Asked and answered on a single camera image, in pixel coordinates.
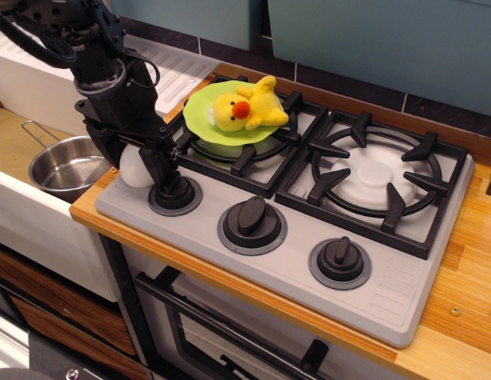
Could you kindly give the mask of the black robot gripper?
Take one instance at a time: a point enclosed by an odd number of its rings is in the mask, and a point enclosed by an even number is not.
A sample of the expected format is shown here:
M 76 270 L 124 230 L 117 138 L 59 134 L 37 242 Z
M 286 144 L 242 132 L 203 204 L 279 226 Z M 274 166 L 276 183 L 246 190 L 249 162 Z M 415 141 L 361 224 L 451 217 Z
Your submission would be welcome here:
M 175 143 L 168 125 L 155 111 L 158 95 L 153 85 L 134 83 L 123 75 L 74 84 L 84 97 L 75 108 L 84 115 L 88 135 L 111 166 L 120 167 L 126 143 L 139 146 L 139 156 L 158 190 L 175 193 L 181 174 L 166 153 Z

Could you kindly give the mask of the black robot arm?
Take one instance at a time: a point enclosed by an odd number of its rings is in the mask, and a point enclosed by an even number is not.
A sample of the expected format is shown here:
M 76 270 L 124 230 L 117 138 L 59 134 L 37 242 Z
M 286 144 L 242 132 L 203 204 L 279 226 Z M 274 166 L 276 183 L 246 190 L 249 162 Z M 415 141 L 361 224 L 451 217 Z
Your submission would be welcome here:
M 177 148 L 154 110 L 161 75 L 150 59 L 125 47 L 119 15 L 102 1 L 0 1 L 0 31 L 47 65 L 68 69 L 82 95 L 75 108 L 93 143 L 112 165 L 125 146 L 139 147 L 157 194 L 186 190 Z

